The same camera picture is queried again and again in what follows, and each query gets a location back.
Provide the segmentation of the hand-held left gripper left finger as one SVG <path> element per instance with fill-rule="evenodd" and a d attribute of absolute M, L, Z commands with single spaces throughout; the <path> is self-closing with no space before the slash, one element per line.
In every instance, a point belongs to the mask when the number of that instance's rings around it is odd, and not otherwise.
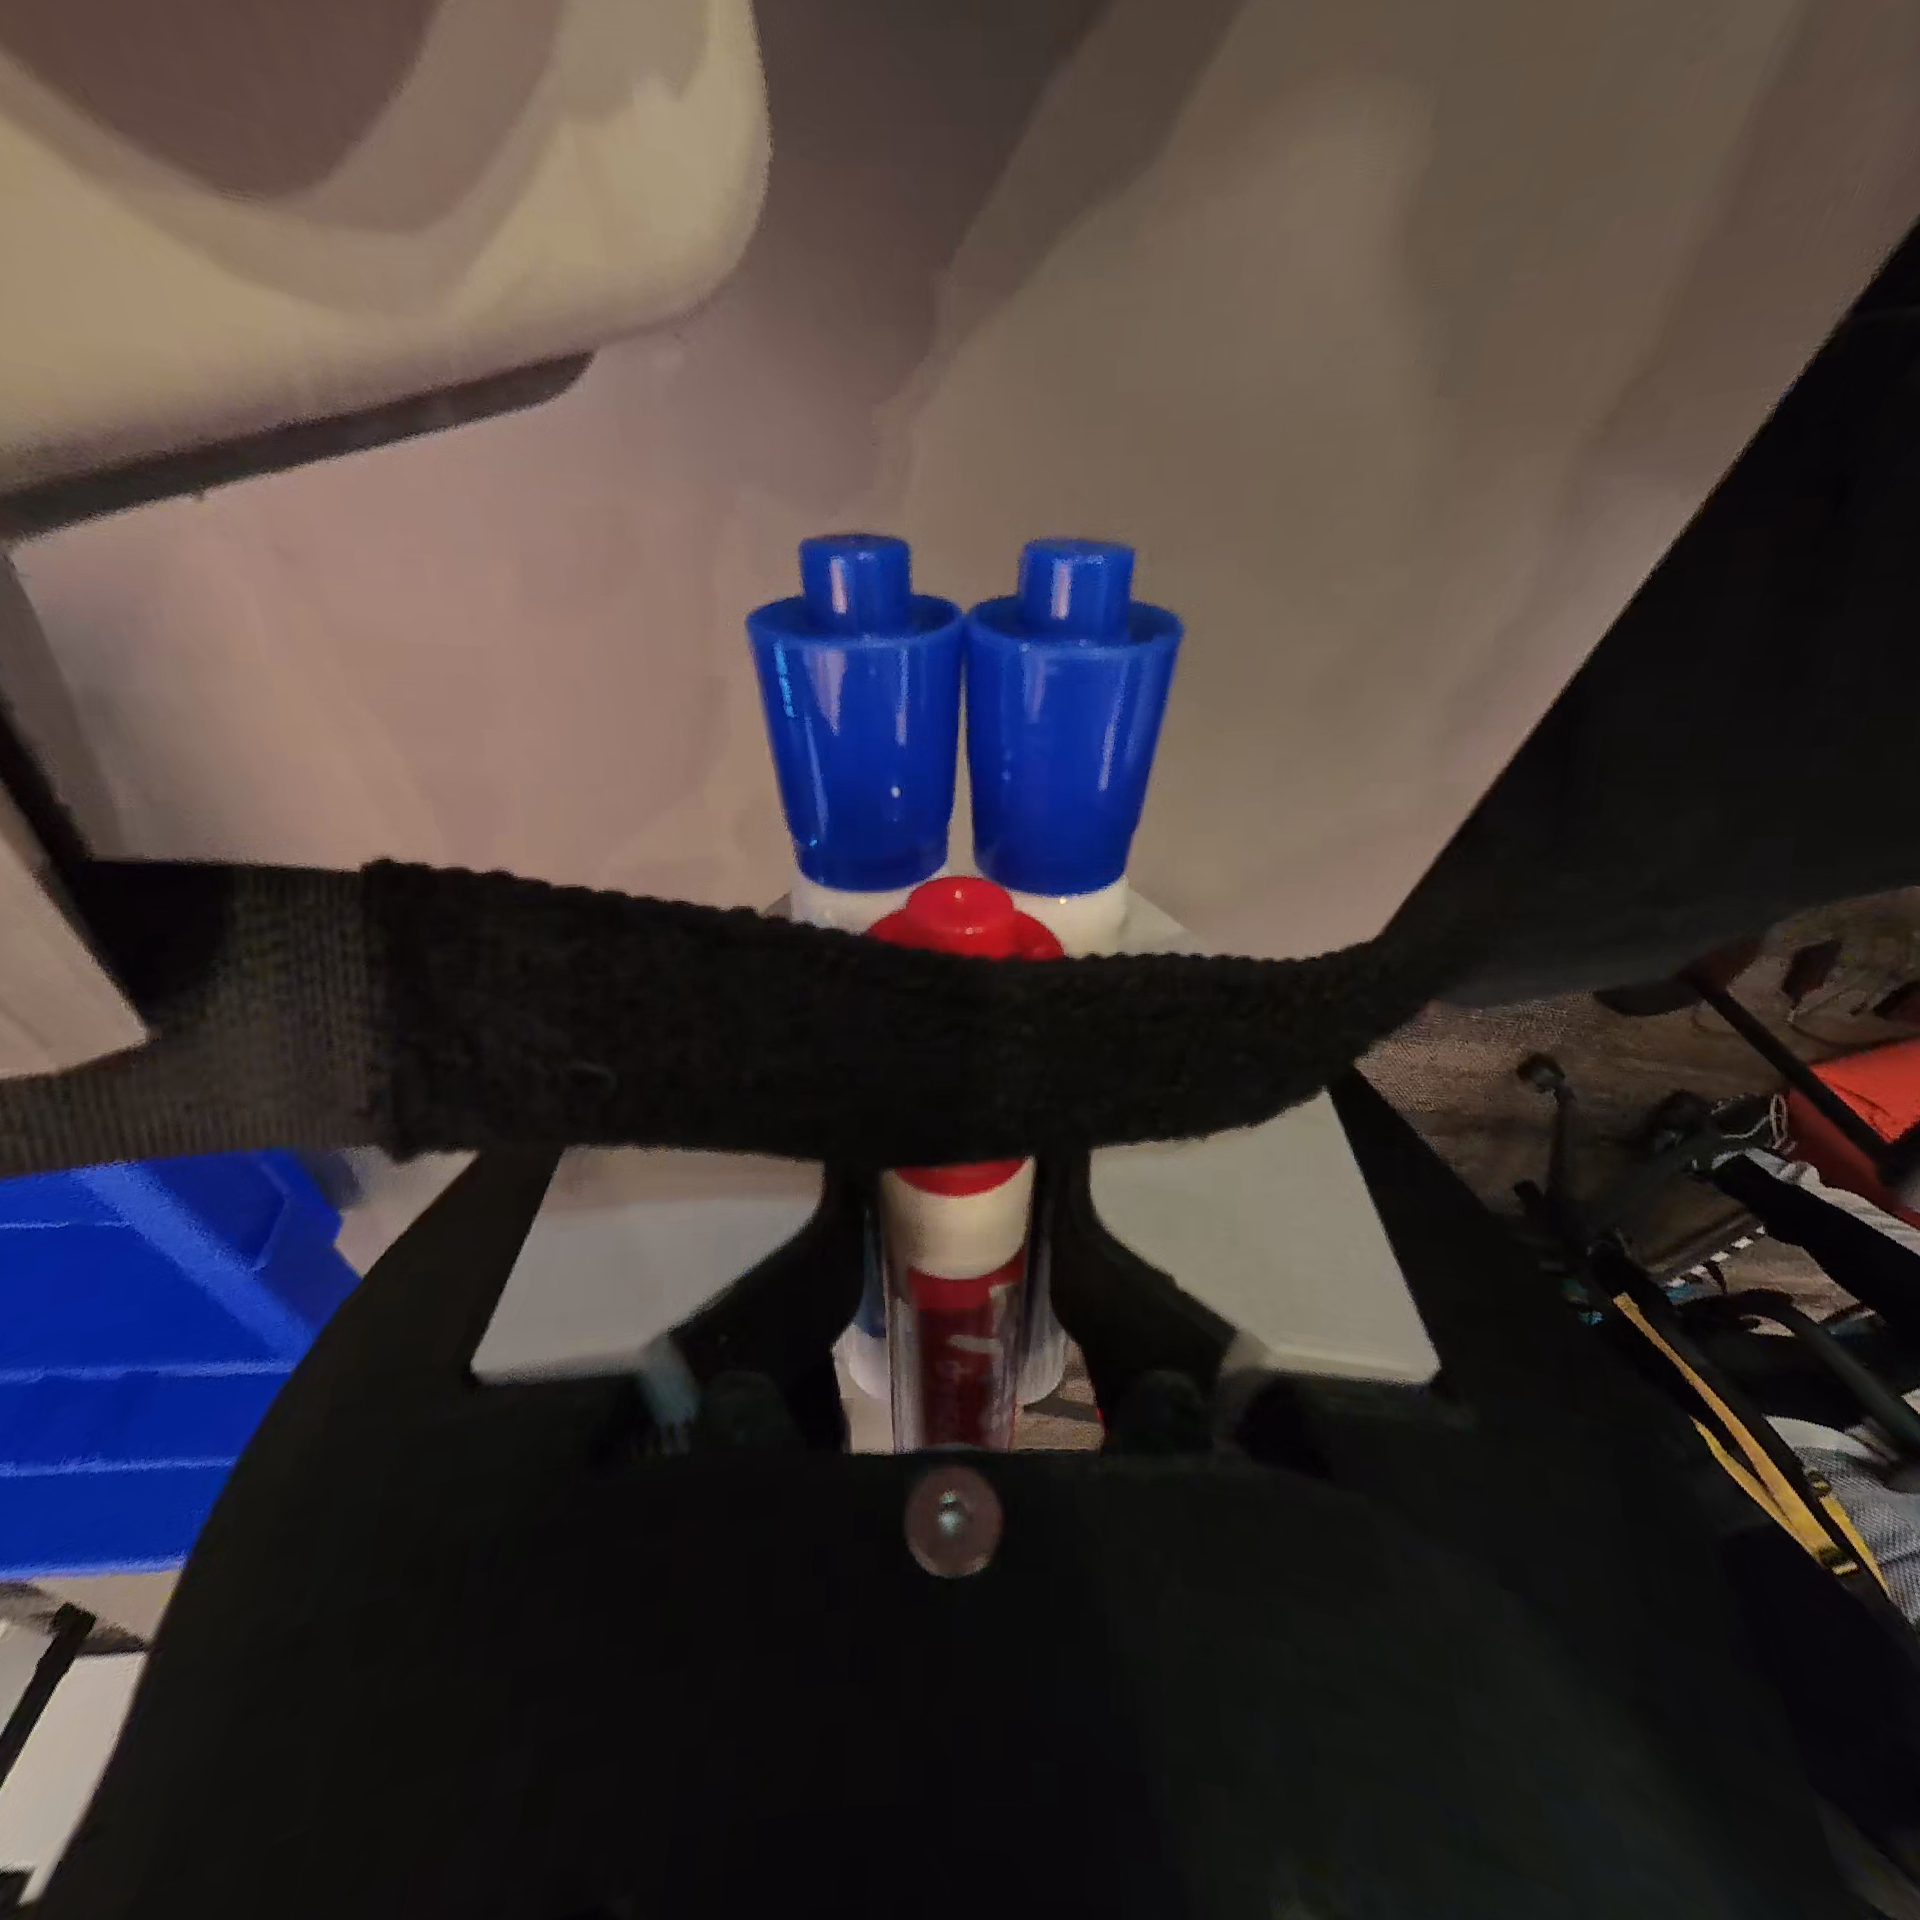
<path fill-rule="evenodd" d="M 681 1150 L 573 1150 L 553 1174 L 476 1383 L 626 1378 L 655 1421 L 688 1421 L 696 1362 L 674 1338 L 820 1212 L 815 1162 Z"/>

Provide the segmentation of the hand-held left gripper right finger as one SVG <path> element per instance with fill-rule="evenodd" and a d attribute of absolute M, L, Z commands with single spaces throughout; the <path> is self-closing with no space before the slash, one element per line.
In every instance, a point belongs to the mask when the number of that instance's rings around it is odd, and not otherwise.
<path fill-rule="evenodd" d="M 1275 1378 L 1423 1387 L 1438 1348 L 1334 1085 L 1411 1011 L 1391 943 L 1210 954 L 1151 900 L 1040 900 L 1147 986 L 1105 1039 L 1095 1133 L 1041 1159 L 1045 1304 L 1108 1425 L 1232 1425 Z"/>

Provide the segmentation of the red capped white marker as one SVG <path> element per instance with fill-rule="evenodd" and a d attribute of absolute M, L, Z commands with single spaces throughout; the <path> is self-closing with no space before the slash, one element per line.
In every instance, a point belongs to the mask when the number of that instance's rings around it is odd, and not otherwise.
<path fill-rule="evenodd" d="M 891 946 L 1052 959 L 1057 936 L 987 878 L 932 878 L 872 928 Z M 903 1454 L 1014 1442 L 1024 1352 L 1034 1159 L 903 1165 L 878 1177 L 878 1249 Z"/>

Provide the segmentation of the blue capped white marker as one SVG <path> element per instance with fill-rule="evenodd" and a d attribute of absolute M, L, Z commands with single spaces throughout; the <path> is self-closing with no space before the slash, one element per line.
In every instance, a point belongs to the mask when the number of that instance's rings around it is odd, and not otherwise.
<path fill-rule="evenodd" d="M 799 592 L 745 618 L 793 854 L 787 916 L 867 935 L 948 873 L 962 614 L 895 535 L 799 542 Z"/>
<path fill-rule="evenodd" d="M 1067 957 L 1120 949 L 1183 641 L 1135 597 L 1135 548 L 1101 539 L 1032 539 L 1017 592 L 968 614 L 972 867 Z"/>

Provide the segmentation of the blue plastic bin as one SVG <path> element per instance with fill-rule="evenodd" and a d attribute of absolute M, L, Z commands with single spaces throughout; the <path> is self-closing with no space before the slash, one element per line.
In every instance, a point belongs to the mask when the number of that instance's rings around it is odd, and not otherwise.
<path fill-rule="evenodd" d="M 287 1150 L 4 1178 L 4 1580 L 177 1571 L 357 1287 Z"/>

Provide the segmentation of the orange bag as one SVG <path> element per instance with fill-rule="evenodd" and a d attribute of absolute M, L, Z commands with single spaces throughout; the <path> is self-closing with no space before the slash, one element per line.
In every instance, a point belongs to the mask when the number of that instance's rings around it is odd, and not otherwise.
<path fill-rule="evenodd" d="M 1881 1143 L 1896 1143 L 1916 1131 L 1916 1039 L 1818 1060 L 1811 1078 L 1844 1102 Z M 1794 1155 L 1809 1162 L 1824 1187 L 1859 1193 L 1889 1212 L 1916 1216 L 1916 1159 L 1902 1162 L 1902 1178 L 1883 1177 L 1881 1159 L 1843 1138 L 1804 1091 L 1789 1093 L 1789 1138 Z"/>

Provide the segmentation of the white rounded casing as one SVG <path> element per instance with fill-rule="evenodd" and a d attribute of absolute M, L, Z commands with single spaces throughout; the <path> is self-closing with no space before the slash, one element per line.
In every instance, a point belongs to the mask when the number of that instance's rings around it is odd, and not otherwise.
<path fill-rule="evenodd" d="M 4 2 L 4 497 L 677 319 L 768 167 L 751 2 Z"/>

